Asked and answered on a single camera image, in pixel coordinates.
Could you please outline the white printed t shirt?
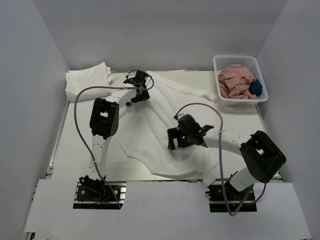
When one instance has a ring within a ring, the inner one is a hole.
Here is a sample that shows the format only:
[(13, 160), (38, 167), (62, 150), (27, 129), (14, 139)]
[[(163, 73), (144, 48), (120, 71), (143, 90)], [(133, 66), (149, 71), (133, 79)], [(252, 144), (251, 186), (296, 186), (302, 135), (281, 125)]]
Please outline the white printed t shirt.
[(154, 80), (150, 98), (121, 108), (115, 139), (130, 157), (153, 175), (188, 178), (199, 175), (205, 186), (220, 178), (218, 151), (191, 145), (178, 146), (186, 136), (177, 130), (176, 114), (191, 115), (200, 127), (213, 125), (218, 96), (209, 89), (188, 86), (147, 71)]

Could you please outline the pink t shirt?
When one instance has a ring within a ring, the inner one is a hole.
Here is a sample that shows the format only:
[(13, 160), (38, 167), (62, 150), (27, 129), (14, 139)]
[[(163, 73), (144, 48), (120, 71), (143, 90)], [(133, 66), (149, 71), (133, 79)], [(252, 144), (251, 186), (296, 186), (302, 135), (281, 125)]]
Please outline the pink t shirt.
[(257, 78), (248, 67), (241, 64), (227, 66), (218, 74), (220, 94), (226, 99), (257, 100), (258, 96), (250, 92), (250, 86)]

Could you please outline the blue t shirt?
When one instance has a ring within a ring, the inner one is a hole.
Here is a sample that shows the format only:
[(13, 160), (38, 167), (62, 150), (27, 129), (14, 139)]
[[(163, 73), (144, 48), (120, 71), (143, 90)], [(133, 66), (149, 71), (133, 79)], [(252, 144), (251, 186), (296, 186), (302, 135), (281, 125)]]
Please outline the blue t shirt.
[(256, 97), (259, 97), (259, 96), (262, 95), (262, 91), (263, 91), (263, 86), (262, 86), (262, 84), (260, 83), (260, 81), (258, 79), (256, 79), (255, 81), (253, 81), (250, 84), (249, 92), (252, 95), (255, 95)]

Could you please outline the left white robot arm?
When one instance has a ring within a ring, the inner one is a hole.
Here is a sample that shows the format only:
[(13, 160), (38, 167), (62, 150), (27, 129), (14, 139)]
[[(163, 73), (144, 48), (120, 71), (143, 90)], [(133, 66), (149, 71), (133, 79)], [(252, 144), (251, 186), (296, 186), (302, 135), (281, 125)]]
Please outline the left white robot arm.
[(90, 164), (85, 179), (106, 183), (105, 166), (110, 142), (119, 128), (120, 109), (150, 98), (148, 82), (154, 85), (153, 78), (141, 70), (127, 73), (122, 87), (105, 98), (96, 98), (90, 116), (89, 127), (92, 133)]

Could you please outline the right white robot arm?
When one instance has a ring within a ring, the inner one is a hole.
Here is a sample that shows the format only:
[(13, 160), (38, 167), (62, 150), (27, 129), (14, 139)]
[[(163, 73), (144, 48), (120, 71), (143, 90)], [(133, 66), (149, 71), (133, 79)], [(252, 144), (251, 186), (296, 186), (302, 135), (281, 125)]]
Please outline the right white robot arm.
[(215, 130), (212, 125), (200, 126), (186, 114), (177, 120), (177, 127), (167, 130), (168, 149), (202, 146), (221, 148), (242, 156), (245, 167), (229, 177), (224, 183), (226, 195), (236, 200), (247, 193), (256, 183), (267, 184), (286, 163), (282, 151), (263, 131), (247, 136)]

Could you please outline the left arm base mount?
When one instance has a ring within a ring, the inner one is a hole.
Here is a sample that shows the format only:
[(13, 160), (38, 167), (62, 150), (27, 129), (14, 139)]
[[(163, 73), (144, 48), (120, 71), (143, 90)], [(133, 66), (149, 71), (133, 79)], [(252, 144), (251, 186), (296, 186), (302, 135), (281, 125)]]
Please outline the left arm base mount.
[(118, 203), (114, 197), (116, 195), (120, 206), (124, 204), (126, 197), (126, 183), (124, 182), (111, 182), (110, 188), (106, 185), (100, 193), (96, 193), (88, 188), (77, 183), (73, 209), (80, 210), (119, 210)]

